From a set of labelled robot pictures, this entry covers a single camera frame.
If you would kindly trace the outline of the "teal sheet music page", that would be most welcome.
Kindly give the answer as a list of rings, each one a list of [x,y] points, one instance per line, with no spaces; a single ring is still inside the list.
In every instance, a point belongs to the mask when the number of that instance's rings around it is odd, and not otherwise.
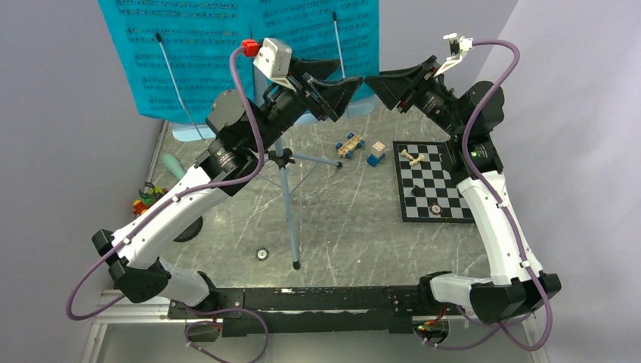
[[[245,1],[252,34],[288,44],[299,59],[338,59],[331,79],[379,73],[379,2]]]
[[[202,124],[233,89],[229,57],[250,37],[242,1],[100,1],[142,116]]]

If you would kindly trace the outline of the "mint green toy microphone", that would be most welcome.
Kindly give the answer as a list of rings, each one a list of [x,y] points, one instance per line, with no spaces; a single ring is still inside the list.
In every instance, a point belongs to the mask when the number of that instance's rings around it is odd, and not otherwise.
[[[177,179],[182,179],[186,171],[181,165],[180,161],[173,154],[165,154],[162,158],[165,168]]]

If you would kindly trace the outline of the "black microphone desk stand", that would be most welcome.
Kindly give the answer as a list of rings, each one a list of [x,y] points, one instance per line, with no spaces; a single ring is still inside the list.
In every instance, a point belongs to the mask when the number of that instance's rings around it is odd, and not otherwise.
[[[139,189],[139,190],[138,190],[138,194],[139,194],[139,191],[146,192],[146,191],[148,191],[148,190],[149,190],[150,188],[152,188],[152,187],[157,187],[157,186],[155,186],[155,185],[154,185],[153,183],[151,183],[151,182],[146,181],[146,182],[144,183],[144,188],[143,188],[143,189]],[[182,232],[181,232],[181,233],[180,233],[180,234],[179,234],[179,235],[174,239],[174,242],[184,243],[184,242],[188,242],[189,240],[194,239],[194,238],[195,238],[195,237],[196,237],[196,236],[201,232],[201,230],[202,230],[202,228],[203,228],[203,223],[204,223],[204,220],[203,220],[203,217],[202,217],[202,216],[201,216],[201,217],[199,217],[199,218],[197,218],[197,219],[195,219],[195,220],[194,220],[194,221],[193,221],[193,222],[192,222],[188,227],[186,227],[186,228],[185,228],[185,229],[184,229],[184,230],[183,230],[183,231],[182,231]]]

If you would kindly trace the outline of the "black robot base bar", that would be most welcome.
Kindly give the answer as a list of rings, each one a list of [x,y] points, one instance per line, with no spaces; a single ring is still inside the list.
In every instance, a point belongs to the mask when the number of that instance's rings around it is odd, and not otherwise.
[[[429,302],[416,285],[369,287],[221,288],[213,318],[223,337],[250,334],[385,330],[410,334],[427,321],[459,315],[451,304]]]

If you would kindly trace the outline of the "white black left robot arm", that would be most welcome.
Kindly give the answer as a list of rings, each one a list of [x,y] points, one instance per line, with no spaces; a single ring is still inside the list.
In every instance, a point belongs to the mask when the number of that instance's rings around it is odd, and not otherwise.
[[[250,183],[265,164],[265,152],[300,116],[311,113],[335,121],[344,114],[363,79],[334,79],[338,67],[336,59],[291,60],[283,83],[273,84],[263,104],[246,96],[239,79],[215,99],[207,119],[215,137],[185,176],[133,222],[92,238],[127,299],[173,299],[200,318],[216,310],[219,294],[211,279],[167,262],[161,252],[204,213]]]

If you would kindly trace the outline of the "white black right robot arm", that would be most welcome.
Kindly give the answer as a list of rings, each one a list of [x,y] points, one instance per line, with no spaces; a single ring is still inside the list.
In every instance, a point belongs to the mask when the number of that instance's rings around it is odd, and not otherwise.
[[[467,202],[490,266],[488,278],[468,278],[441,271],[421,278],[419,308],[435,314],[446,303],[471,309],[485,324],[534,312],[562,287],[530,249],[506,188],[503,164],[491,132],[504,118],[503,89],[490,81],[475,83],[456,97],[430,57],[421,64],[368,76],[366,84],[390,110],[416,108],[449,136],[441,161]]]

